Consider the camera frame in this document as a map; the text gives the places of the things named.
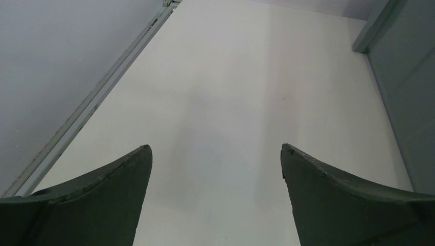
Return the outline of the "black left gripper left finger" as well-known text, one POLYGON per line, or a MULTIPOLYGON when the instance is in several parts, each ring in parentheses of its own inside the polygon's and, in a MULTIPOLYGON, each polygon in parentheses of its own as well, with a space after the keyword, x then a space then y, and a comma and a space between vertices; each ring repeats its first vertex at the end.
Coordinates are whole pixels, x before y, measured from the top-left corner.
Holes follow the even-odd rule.
POLYGON ((1 199, 1 245, 133 245, 152 170, 143 145, 29 196, 1 199))

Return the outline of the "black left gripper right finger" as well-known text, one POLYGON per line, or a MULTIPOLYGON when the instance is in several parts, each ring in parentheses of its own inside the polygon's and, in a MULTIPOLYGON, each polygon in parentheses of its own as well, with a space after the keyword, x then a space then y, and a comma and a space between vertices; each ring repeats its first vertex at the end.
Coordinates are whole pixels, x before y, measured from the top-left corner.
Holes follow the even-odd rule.
POLYGON ((434 245, 434 196, 357 177, 288 143, 280 160, 301 245, 434 245))

